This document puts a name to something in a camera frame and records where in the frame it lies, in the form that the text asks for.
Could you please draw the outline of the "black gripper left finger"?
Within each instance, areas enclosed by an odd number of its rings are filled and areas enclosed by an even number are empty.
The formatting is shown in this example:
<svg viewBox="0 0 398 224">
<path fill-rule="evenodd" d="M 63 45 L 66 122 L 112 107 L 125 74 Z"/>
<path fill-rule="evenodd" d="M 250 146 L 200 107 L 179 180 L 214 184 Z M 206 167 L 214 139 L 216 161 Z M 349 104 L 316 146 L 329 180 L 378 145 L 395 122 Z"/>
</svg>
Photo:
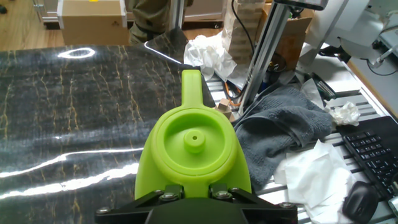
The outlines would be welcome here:
<svg viewBox="0 0 398 224">
<path fill-rule="evenodd" d="M 167 185 L 154 190 L 120 208 L 102 207 L 95 212 L 95 223 L 145 223 L 148 215 L 159 205 L 184 198 L 182 185 Z"/>
</svg>

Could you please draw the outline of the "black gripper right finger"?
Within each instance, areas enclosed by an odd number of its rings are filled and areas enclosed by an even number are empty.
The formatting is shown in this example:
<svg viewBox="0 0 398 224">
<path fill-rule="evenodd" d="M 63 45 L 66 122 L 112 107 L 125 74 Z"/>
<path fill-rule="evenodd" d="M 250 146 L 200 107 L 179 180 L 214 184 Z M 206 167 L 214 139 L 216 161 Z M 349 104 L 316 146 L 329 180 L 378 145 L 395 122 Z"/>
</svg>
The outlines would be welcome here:
<svg viewBox="0 0 398 224">
<path fill-rule="evenodd" d="M 242 188 L 212 184 L 210 198 L 216 203 L 211 215 L 215 223 L 298 223 L 297 206 L 288 202 L 276 205 Z"/>
</svg>

